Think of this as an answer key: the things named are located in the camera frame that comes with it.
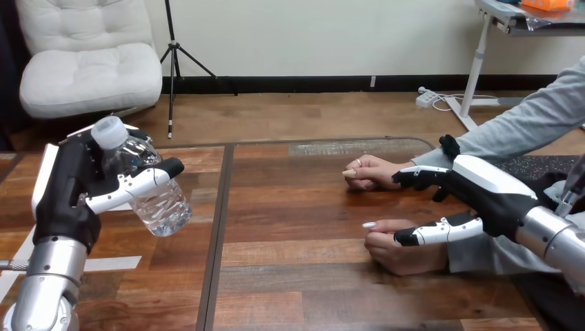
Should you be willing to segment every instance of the human hand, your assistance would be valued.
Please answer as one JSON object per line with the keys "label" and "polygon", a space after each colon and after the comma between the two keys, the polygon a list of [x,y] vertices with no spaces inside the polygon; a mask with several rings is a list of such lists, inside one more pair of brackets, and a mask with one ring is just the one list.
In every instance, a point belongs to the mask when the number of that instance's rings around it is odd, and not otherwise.
{"label": "human hand", "polygon": [[445,243],[402,247],[394,241],[394,232],[415,226],[418,225],[407,219],[365,223],[364,228],[370,230],[370,233],[366,236],[364,246],[374,260],[399,276],[443,270],[447,266]]}
{"label": "human hand", "polygon": [[400,184],[394,183],[392,176],[404,168],[414,166],[415,164],[412,161],[396,164],[372,155],[364,155],[349,163],[346,166],[346,171],[342,172],[342,174],[346,178],[348,185],[354,189],[371,191],[377,186],[381,186],[394,190],[400,188]]}

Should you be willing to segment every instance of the cable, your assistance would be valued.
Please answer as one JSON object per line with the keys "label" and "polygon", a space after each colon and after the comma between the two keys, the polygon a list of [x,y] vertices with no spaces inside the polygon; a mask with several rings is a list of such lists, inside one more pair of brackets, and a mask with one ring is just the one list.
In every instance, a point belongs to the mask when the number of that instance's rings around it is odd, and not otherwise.
{"label": "cable", "polygon": [[[436,103],[437,103],[437,102],[439,102],[439,101],[444,101],[444,102],[446,102],[446,101],[445,101],[445,98],[449,98],[449,97],[454,97],[454,98],[456,98],[457,100],[463,100],[463,98],[462,98],[462,97],[463,97],[465,94],[438,94],[438,93],[437,93],[437,95],[439,96],[439,98],[438,98],[438,100],[436,100],[435,102],[433,102],[433,108],[434,108],[434,109],[436,109],[436,110],[440,110],[440,111],[442,111],[442,112],[450,112],[450,111],[451,111],[451,110],[453,110],[453,109],[451,109],[451,108],[449,108],[449,109],[443,109],[443,108],[439,108],[439,107],[437,107],[437,106],[436,106]],[[479,97],[479,98],[485,98],[485,99],[498,99],[498,97],[494,97],[493,95],[482,95],[482,94],[474,95],[473,97],[474,97],[474,98],[475,98],[475,97]]]}

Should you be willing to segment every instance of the orange object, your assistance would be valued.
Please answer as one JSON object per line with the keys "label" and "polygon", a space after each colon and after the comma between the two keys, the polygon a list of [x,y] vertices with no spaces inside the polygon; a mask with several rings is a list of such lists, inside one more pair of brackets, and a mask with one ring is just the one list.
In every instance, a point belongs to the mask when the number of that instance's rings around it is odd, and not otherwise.
{"label": "orange object", "polygon": [[522,4],[542,10],[570,10],[575,0],[522,0]]}

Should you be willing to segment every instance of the white nail polish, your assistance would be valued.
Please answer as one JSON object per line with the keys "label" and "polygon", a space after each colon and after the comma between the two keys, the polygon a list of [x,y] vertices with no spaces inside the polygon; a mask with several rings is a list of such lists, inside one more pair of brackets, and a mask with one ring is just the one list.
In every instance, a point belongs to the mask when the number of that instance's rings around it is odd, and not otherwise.
{"label": "white nail polish", "polygon": [[364,227],[364,229],[371,229],[371,228],[373,228],[373,227],[375,227],[375,226],[376,226],[376,222],[368,222],[368,223],[364,223],[364,224],[362,224],[361,226],[363,226],[363,227]]}

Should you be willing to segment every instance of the gray sweater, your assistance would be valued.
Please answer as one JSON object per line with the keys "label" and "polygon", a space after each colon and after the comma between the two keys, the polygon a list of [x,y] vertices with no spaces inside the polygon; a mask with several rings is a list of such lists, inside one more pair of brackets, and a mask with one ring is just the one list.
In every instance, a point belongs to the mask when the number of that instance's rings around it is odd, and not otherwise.
{"label": "gray sweater", "polygon": [[[517,157],[546,146],[585,123],[585,57],[565,69],[548,87],[457,139],[462,154],[490,162]],[[419,166],[450,168],[441,149],[413,159]],[[585,228],[585,214],[571,218]],[[486,234],[448,244],[451,272],[487,270],[496,274],[558,272],[506,237]]]}

